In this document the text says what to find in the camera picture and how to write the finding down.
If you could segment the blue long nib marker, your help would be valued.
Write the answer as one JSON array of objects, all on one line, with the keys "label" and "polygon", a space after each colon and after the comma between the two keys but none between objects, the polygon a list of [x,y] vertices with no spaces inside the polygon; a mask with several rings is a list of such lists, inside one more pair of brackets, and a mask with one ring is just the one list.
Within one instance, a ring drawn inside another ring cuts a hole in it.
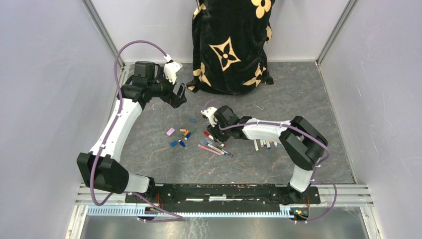
[{"label": "blue long nib marker", "polygon": [[228,155],[228,156],[230,156],[230,157],[233,157],[233,154],[231,154],[230,152],[228,152],[228,151],[226,151],[226,150],[224,150],[224,149],[222,149],[222,148],[219,148],[219,147],[217,147],[217,146],[215,146],[215,145],[213,145],[213,144],[211,144],[211,143],[209,143],[209,142],[207,142],[207,141],[203,141],[203,143],[204,143],[206,146],[208,146],[208,147],[212,148],[213,150],[215,150],[215,151],[218,151],[218,152],[222,153],[223,155]]}]

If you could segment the pink pen clear cap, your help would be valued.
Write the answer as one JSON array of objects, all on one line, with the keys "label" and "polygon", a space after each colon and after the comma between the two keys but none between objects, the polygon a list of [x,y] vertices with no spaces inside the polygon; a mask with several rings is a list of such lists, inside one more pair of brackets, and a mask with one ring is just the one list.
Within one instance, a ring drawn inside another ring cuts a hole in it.
[{"label": "pink pen clear cap", "polygon": [[209,151],[209,152],[211,152],[211,153],[214,153],[214,154],[216,154],[216,155],[222,155],[220,152],[218,152],[218,151],[216,151],[216,150],[213,150],[213,149],[211,149],[211,148],[209,148],[209,147],[207,147],[207,146],[205,146],[205,145],[198,144],[198,147],[199,147],[199,148],[201,148],[201,149],[204,149],[204,150],[206,150],[206,151]]}]

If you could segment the pink highlighter cap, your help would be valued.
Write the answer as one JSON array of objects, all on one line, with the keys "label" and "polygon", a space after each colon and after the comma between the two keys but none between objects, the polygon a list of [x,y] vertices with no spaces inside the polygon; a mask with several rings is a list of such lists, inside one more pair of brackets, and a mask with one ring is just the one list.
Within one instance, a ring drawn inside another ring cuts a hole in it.
[{"label": "pink highlighter cap", "polygon": [[166,135],[167,135],[167,136],[171,136],[174,132],[175,132],[175,129],[174,129],[174,128],[170,128],[170,129],[166,132]]}]

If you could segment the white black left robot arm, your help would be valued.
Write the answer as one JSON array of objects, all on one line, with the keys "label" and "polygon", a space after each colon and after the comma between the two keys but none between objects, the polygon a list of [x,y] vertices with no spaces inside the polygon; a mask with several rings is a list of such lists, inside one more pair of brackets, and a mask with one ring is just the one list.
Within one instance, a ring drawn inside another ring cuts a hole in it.
[{"label": "white black left robot arm", "polygon": [[184,83],[174,92],[182,66],[174,60],[164,66],[149,61],[134,64],[134,73],[120,87],[121,94],[99,140],[88,153],[81,152],[77,158],[86,187],[116,194],[137,192],[145,203],[156,198],[154,179],[129,173],[120,164],[120,157],[133,124],[152,98],[160,98],[174,109],[187,101]]}]

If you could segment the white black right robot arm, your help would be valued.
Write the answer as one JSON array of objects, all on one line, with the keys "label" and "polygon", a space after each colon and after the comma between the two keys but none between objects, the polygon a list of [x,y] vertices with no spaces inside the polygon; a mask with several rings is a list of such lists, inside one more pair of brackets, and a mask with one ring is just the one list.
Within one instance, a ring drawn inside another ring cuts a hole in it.
[{"label": "white black right robot arm", "polygon": [[229,106],[204,108],[201,114],[209,120],[207,131],[219,144],[231,137],[281,144],[295,165],[287,190],[293,203],[307,197],[315,168],[330,156],[326,138],[302,116],[286,121],[239,118]]}]

